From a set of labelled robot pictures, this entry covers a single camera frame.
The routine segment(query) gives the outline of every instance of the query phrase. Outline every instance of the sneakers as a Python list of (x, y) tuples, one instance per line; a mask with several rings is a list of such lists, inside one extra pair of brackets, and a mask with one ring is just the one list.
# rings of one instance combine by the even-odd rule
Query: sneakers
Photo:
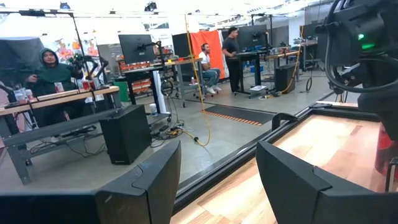
[(213, 85), (213, 89), (214, 89), (215, 91), (221, 91), (221, 90), (222, 90), (220, 87), (218, 87), (218, 86), (216, 86), (216, 85)]
[(207, 87), (206, 90), (207, 90), (207, 92), (209, 92), (211, 94), (216, 94), (216, 92), (214, 91), (214, 89), (212, 87)]

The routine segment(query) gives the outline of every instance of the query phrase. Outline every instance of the man standing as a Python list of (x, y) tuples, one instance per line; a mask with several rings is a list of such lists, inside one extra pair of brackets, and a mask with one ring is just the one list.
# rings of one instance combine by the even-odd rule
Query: man standing
[[(77, 86), (71, 81), (71, 77), (83, 78), (81, 70), (75, 71), (71, 66), (59, 63), (57, 55), (50, 49), (43, 49), (39, 57), (43, 66), (39, 68), (37, 75), (30, 75), (26, 80), (27, 88), (30, 88), (35, 96), (56, 93), (54, 85), (56, 82), (62, 83), (65, 91), (77, 89)], [(45, 125), (64, 121), (64, 111), (68, 111), (71, 119), (80, 117), (83, 115), (84, 107), (84, 100), (47, 106), (44, 108)]]
[(202, 58), (201, 66), (203, 69), (203, 78), (209, 78), (207, 91), (211, 94), (215, 94), (215, 91), (221, 91), (222, 89), (217, 86), (218, 80), (220, 79), (220, 69), (219, 68), (211, 68), (210, 64), (210, 46), (207, 43), (204, 43), (201, 46), (201, 52), (199, 57)]
[(226, 65), (229, 70), (229, 82), (232, 92), (239, 89), (239, 62), (235, 57), (239, 53), (239, 45), (236, 41), (238, 37), (238, 28), (231, 27), (228, 29), (228, 37), (223, 42), (223, 54), (225, 55)]

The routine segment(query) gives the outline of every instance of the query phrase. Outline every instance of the hazard stripe mat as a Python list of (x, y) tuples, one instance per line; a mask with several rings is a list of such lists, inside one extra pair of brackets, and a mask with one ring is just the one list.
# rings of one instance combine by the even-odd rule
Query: hazard stripe mat
[(251, 111), (239, 108), (232, 108), (227, 106), (212, 106), (207, 108), (201, 113), (206, 113), (208, 115), (217, 116), (220, 118), (230, 119), (237, 122), (242, 122), (246, 124), (253, 124), (261, 126), (268, 121), (272, 120), (274, 114), (266, 112)]

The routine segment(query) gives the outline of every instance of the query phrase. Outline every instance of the man sitting on chair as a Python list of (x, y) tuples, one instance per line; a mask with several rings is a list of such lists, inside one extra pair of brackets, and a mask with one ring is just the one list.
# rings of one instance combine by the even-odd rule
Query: man sitting on chair
[(215, 94), (215, 91), (221, 91), (221, 88), (217, 86), (221, 71), (219, 68), (211, 68), (209, 54), (210, 46), (204, 43), (201, 46), (201, 53), (199, 54), (199, 57), (202, 58), (201, 66), (203, 69), (203, 78), (209, 78), (206, 90), (211, 94)]

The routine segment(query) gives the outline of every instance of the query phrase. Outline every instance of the wooden platform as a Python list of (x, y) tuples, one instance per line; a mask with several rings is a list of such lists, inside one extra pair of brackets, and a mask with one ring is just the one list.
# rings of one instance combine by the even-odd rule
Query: wooden platform
[[(274, 145), (328, 172), (383, 192), (385, 177), (373, 167), (379, 125), (313, 115)], [(171, 223), (277, 222), (253, 159), (174, 215)]]

